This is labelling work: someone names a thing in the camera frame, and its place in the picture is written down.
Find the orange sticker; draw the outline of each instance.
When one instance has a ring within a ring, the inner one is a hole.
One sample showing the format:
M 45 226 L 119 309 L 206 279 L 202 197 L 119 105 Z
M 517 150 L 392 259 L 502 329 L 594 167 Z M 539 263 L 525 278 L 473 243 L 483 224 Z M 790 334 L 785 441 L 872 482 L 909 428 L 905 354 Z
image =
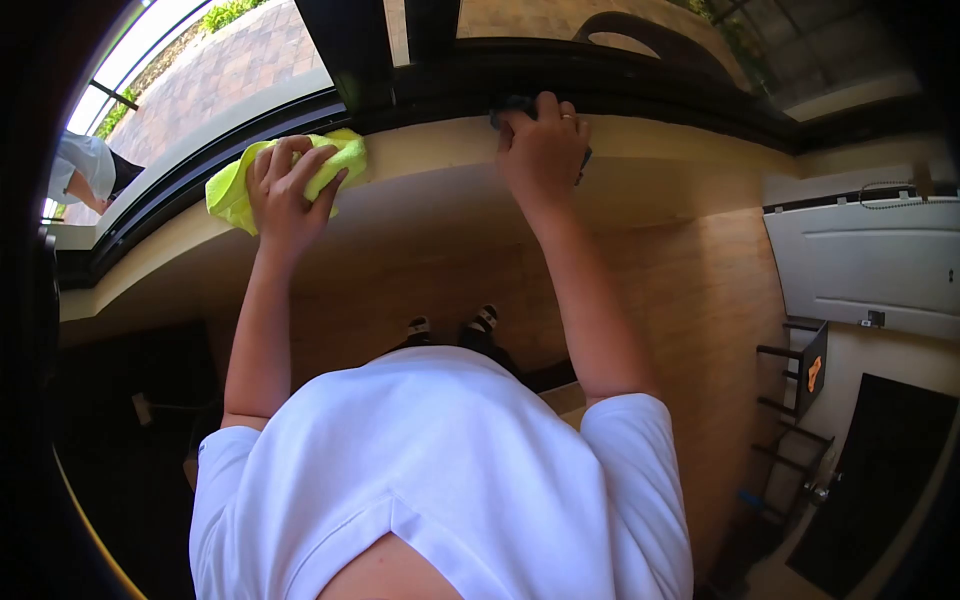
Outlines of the orange sticker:
M 813 365 L 806 371 L 806 374 L 807 374 L 806 388 L 810 391 L 811 394 L 813 394 L 814 384 L 817 382 L 817 373 L 820 372 L 821 365 L 822 363 L 820 362 L 820 357 L 817 356 L 816 360 L 813 361 Z

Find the black window frame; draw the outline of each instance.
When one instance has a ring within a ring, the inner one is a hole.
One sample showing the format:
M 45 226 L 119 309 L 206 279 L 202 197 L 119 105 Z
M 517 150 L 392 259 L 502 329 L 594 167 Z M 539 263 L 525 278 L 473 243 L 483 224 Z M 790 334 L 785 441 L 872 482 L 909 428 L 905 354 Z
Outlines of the black window frame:
M 798 122 L 731 84 L 626 50 L 531 37 L 457 38 L 459 0 L 406 0 L 411 63 L 394 66 L 382 0 L 296 0 L 334 87 L 211 140 L 155 181 L 90 250 L 58 252 L 61 290 L 97 284 L 132 247 L 204 197 L 204 182 L 254 141 L 349 127 L 361 134 L 487 114 L 507 94 L 555 91 L 588 114 L 643 117 L 797 156 L 937 131 L 921 95 Z

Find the sleeve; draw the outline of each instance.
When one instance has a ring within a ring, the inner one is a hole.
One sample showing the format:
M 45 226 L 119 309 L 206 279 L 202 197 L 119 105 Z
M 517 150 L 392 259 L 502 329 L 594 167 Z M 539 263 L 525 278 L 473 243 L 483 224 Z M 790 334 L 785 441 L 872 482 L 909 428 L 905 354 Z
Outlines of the sleeve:
M 57 154 L 54 156 L 54 166 L 50 170 L 50 183 L 47 185 L 47 198 L 60 203 L 69 204 L 66 201 L 66 194 L 63 190 L 70 183 L 73 172 L 76 168 L 70 162 L 60 155 L 60 149 L 57 148 Z
M 690 598 L 693 559 L 670 413 L 646 394 L 615 396 L 591 406 L 580 431 L 663 596 Z
M 205 568 L 224 558 L 212 556 L 217 553 L 217 548 L 222 553 L 226 545 L 228 523 L 224 521 L 228 519 L 222 519 L 222 516 L 233 504 L 247 458 L 259 437 L 260 432 L 256 429 L 235 425 L 214 431 L 200 444 L 189 544 L 190 570 L 198 597 L 202 597 L 200 590 L 209 589 L 212 583 L 206 581 Z

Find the brick paving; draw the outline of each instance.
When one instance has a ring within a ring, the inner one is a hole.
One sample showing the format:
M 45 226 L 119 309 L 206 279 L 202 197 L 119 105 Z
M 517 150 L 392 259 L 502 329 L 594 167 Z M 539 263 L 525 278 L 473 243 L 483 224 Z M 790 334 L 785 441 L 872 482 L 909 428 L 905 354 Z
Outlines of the brick paving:
M 107 138 L 136 164 L 155 158 L 211 116 L 255 91 L 324 68 L 293 0 L 275 0 L 188 49 Z

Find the wooden floor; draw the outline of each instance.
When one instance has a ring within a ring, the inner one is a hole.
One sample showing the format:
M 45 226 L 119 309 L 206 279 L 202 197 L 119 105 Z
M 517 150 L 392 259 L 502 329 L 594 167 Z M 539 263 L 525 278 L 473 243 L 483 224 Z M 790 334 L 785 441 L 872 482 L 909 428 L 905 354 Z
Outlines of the wooden floor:
M 737 490 L 765 473 L 750 443 L 769 437 L 776 416 L 758 408 L 756 396 L 782 396 L 783 365 L 761 362 L 755 353 L 757 344 L 786 341 L 761 211 L 620 231 L 597 241 L 657 362 L 702 577 L 737 508 Z M 321 294 L 295 294 L 295 389 L 320 373 L 373 359 L 403 339 L 416 315 L 430 317 L 435 338 L 451 340 L 456 324 L 486 302 L 499 312 L 498 343 L 523 369 L 566 356 L 540 250 L 511 246 L 391 270 Z M 221 374 L 235 319 L 233 313 L 207 321 Z M 561 414 L 584 402 L 576 388 L 545 399 Z

